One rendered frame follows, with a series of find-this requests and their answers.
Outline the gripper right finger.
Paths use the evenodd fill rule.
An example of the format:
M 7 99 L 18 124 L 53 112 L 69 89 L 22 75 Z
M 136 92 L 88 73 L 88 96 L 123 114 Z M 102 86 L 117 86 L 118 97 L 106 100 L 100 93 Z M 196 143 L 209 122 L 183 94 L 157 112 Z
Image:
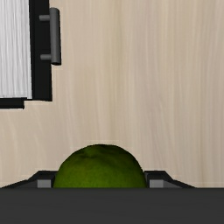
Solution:
M 145 171 L 144 176 L 149 188 L 178 188 L 166 171 Z

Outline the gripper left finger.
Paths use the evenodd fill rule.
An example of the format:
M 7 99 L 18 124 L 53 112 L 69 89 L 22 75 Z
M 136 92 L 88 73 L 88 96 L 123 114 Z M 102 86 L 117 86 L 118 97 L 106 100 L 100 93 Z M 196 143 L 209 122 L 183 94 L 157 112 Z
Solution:
M 37 171 L 29 178 L 37 188 L 52 188 L 56 171 Z

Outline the green lime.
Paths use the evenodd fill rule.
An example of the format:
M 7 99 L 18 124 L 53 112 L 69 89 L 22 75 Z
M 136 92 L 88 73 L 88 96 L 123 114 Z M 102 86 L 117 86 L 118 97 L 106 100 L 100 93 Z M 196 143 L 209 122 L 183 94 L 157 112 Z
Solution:
M 132 154 L 112 144 L 77 150 L 60 166 L 54 188 L 146 188 L 144 171 Z

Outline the cabinet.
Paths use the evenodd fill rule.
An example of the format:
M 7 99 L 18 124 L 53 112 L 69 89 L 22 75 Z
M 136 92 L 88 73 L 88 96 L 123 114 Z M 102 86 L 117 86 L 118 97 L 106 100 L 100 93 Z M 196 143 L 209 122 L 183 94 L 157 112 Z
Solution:
M 0 109 L 50 102 L 60 64 L 60 10 L 50 0 L 0 0 Z

